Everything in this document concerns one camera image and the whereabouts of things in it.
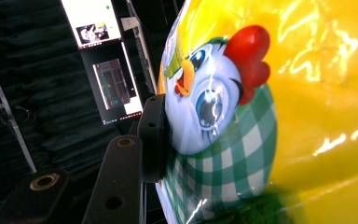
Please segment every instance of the display monitor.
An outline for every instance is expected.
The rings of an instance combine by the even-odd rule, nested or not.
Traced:
[[[141,97],[110,0],[62,0],[103,125],[138,119]]]

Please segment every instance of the shiny yellow plastic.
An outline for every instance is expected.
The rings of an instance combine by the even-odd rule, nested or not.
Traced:
[[[282,195],[295,223],[358,223],[358,1],[187,3],[181,57],[247,25],[270,34],[278,144],[267,192]]]

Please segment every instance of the cartoon chicken face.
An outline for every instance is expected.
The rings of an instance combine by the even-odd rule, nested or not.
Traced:
[[[212,144],[269,77],[262,62],[269,35],[248,26],[231,39],[214,38],[182,60],[166,79],[166,113],[172,146],[193,155]]]

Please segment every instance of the blue eye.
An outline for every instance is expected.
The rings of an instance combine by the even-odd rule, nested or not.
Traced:
[[[203,64],[205,60],[205,50],[199,50],[196,54],[191,56],[190,61],[194,65],[194,71],[196,72]]]
[[[197,100],[196,110],[200,126],[212,127],[222,114],[222,99],[214,91],[205,91]]]

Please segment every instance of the green and white checkered pattern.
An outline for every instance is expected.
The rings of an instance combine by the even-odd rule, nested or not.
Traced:
[[[193,156],[172,152],[164,185],[179,223],[221,217],[260,194],[268,181],[277,140],[275,106],[269,88],[256,89],[239,106],[226,131]]]

